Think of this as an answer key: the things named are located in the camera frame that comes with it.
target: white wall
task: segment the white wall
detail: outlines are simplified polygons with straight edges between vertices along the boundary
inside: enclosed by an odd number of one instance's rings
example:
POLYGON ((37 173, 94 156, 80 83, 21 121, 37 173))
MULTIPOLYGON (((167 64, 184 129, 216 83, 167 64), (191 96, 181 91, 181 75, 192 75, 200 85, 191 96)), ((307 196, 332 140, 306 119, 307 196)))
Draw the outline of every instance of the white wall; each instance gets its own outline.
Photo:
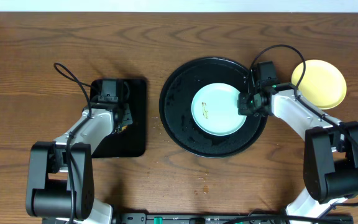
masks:
POLYGON ((0 0, 0 11, 358 12, 358 0, 0 0))

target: black tray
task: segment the black tray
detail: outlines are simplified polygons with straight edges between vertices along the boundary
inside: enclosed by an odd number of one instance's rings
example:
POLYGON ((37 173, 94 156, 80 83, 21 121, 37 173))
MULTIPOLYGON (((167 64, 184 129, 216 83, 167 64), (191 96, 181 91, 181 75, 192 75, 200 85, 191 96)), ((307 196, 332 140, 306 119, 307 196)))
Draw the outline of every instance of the black tray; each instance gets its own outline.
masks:
MULTIPOLYGON (((146 149, 146 81, 143 79, 124 79, 131 93, 127 103, 131 110, 133 124, 125 131, 106 136, 98 145, 92 158, 105 157, 137 157, 143 155, 146 149)), ((101 80, 91 84, 99 89, 101 80)), ((97 93, 91 89, 91 99, 97 93)))
POLYGON ((226 83, 240 92, 248 90, 249 71, 226 58, 192 60, 175 70, 160 95, 160 117, 168 135, 179 146, 199 156, 227 157, 247 149, 262 133, 267 117, 247 117, 244 125, 227 136, 204 132, 191 115, 191 102, 202 87, 226 83))

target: white plate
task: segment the white plate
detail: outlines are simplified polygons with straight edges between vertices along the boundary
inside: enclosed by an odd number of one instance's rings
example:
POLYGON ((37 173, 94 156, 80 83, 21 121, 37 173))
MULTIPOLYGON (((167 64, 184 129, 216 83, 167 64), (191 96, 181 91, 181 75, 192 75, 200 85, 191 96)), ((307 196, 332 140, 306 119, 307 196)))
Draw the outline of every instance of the white plate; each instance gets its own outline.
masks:
POLYGON ((238 114, 240 91, 224 83, 213 83, 200 89, 191 102, 191 114, 205 132, 216 136, 235 133, 247 116, 238 114))

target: green connector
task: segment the green connector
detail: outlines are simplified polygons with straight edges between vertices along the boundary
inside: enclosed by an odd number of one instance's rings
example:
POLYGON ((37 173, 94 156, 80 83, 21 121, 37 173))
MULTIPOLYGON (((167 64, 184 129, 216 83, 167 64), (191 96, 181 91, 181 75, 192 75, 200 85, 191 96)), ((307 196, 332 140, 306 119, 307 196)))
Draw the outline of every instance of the green connector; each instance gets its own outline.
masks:
POLYGON ((162 224, 162 217, 154 217, 154 224, 162 224))

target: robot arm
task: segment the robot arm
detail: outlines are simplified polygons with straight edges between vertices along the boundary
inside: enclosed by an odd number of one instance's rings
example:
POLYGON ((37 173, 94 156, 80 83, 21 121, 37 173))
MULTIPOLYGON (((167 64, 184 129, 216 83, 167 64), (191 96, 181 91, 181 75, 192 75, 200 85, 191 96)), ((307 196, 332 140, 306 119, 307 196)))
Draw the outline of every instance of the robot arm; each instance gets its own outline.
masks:
POLYGON ((76 195, 74 222, 112 222, 113 207, 94 198, 91 155, 106 136, 132 124, 129 105, 123 102, 128 97, 123 94, 124 85, 122 80, 103 80, 101 94, 91 103, 92 115, 88 122, 82 124, 89 113, 85 107, 81 118, 65 134, 53 142, 37 142, 33 145, 26 195, 29 215, 68 221, 71 212, 69 180, 49 179, 48 174, 67 172, 67 139, 79 127, 70 143, 76 195))
POLYGON ((279 84, 272 62, 258 64, 252 78, 256 94, 240 93, 239 114, 281 118, 305 141, 303 180, 306 187, 287 206, 287 215, 319 218, 333 204, 358 195, 358 153, 343 134, 321 118, 341 125, 357 143, 358 123, 343 123, 294 91, 296 87, 292 84, 279 84), (346 158, 334 161, 333 152, 345 152, 346 158))

